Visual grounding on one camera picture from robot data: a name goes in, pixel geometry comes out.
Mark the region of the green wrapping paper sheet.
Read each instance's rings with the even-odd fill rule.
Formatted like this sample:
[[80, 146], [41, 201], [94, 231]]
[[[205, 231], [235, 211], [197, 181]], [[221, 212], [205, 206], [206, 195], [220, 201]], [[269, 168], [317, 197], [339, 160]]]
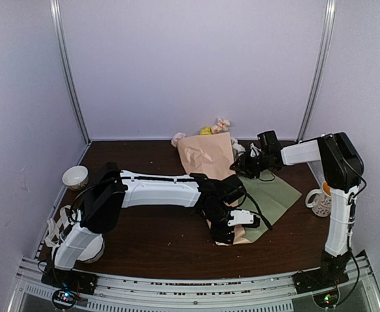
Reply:
[[[247, 192], [256, 200], [264, 216], [273, 226], [302, 194], [283, 179], [273, 176], [269, 171], [263, 172], [261, 177], [264, 177], [265, 181], [246, 177], [240, 177], [240, 179]], [[235, 226], [234, 244], [254, 243], [267, 230], [268, 228], [263, 221], [257, 228]]]

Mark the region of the yellow fake flower stem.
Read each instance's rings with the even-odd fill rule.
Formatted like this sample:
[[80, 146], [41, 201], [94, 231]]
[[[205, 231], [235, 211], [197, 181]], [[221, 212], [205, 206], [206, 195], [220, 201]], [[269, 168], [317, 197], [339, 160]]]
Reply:
[[199, 131], [199, 135], [212, 135], [211, 127], [203, 127], [203, 128]]

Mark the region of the white ribbon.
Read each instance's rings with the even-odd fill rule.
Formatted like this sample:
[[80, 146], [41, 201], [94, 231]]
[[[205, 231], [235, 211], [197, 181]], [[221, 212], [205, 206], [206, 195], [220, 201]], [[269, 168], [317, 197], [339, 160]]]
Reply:
[[53, 218], [47, 220], [47, 235], [44, 242], [47, 247], [58, 247], [64, 240], [66, 234], [64, 232], [69, 230], [69, 227], [75, 224], [75, 217], [71, 212], [71, 205], [65, 205], [59, 211], [60, 217], [57, 221]]

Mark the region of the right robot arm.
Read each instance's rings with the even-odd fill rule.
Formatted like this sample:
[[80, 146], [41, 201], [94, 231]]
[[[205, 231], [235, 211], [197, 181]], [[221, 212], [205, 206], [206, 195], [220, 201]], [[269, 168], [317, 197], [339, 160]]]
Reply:
[[257, 135], [258, 145], [242, 153], [230, 169], [248, 178], [259, 178], [264, 170], [280, 170], [283, 166], [319, 161], [324, 181], [330, 188], [331, 221], [325, 253], [331, 257], [349, 251], [355, 223], [356, 199], [360, 193], [364, 163], [345, 132], [322, 135], [283, 147], [274, 131]]

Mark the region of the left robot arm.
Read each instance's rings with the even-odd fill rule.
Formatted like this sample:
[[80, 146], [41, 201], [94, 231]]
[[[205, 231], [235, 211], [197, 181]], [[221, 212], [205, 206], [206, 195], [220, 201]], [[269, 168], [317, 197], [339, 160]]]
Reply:
[[54, 245], [50, 278], [62, 289], [75, 283], [71, 270], [83, 254], [95, 257], [103, 235], [113, 230], [122, 209], [143, 205], [174, 205], [200, 209], [210, 223], [214, 241], [232, 243], [236, 225], [251, 225], [253, 214], [234, 202], [244, 195], [238, 177], [210, 179], [205, 174], [146, 175], [119, 170], [115, 163], [95, 185], [84, 190], [61, 214], [59, 241]]

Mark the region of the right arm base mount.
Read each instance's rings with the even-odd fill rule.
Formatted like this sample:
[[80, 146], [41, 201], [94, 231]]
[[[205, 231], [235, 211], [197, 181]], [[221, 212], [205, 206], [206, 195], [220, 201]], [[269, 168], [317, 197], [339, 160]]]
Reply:
[[324, 256], [319, 268], [298, 271], [293, 275], [297, 294], [316, 293], [314, 303], [321, 308], [332, 308], [340, 303], [339, 285], [349, 281], [346, 272], [348, 254], [338, 257]]

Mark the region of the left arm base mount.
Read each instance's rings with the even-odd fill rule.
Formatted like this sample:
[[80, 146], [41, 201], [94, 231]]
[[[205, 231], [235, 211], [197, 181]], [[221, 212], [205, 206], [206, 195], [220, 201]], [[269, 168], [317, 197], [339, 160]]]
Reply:
[[58, 311], [67, 311], [80, 303], [82, 294], [93, 295], [98, 277], [95, 274], [76, 270], [61, 270], [53, 264], [53, 256], [49, 253], [44, 261], [41, 283], [53, 288], [51, 303]]

